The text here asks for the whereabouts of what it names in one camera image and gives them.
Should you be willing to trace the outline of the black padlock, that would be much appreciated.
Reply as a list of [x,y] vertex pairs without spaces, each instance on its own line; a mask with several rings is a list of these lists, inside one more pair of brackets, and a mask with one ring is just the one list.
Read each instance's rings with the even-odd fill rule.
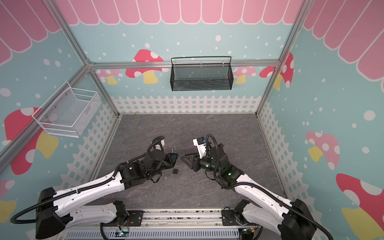
[[180,168],[178,166],[174,166],[173,170],[172,170],[172,174],[173,175],[178,175],[179,174],[179,170],[180,170]]

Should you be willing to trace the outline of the blue padlock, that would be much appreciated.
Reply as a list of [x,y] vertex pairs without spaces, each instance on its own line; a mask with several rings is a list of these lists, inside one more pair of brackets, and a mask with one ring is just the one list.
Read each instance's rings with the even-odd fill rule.
[[179,156],[178,153],[169,153],[168,154],[170,168],[174,168],[175,167],[175,165],[177,163],[178,156]]

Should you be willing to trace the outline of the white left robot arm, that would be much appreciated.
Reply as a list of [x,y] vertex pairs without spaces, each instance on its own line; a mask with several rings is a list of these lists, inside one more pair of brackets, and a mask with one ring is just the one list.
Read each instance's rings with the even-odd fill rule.
[[166,154],[154,149],[119,164],[110,174],[86,184],[66,190],[47,188],[40,193],[36,209],[37,240],[53,237],[64,229],[83,220],[86,215],[80,208],[104,196],[128,190],[146,181],[157,183],[164,170],[172,169],[178,153]]

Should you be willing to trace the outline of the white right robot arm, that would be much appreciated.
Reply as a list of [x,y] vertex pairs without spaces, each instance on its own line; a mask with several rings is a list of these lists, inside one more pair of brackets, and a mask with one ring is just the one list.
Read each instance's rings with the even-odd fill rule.
[[246,198],[234,214],[238,222],[257,224],[279,234],[283,240],[310,240],[319,229],[307,205],[292,202],[256,183],[244,171],[229,162],[222,144],[198,146],[198,152],[183,156],[182,161],[193,171],[205,170],[224,190],[232,190]]

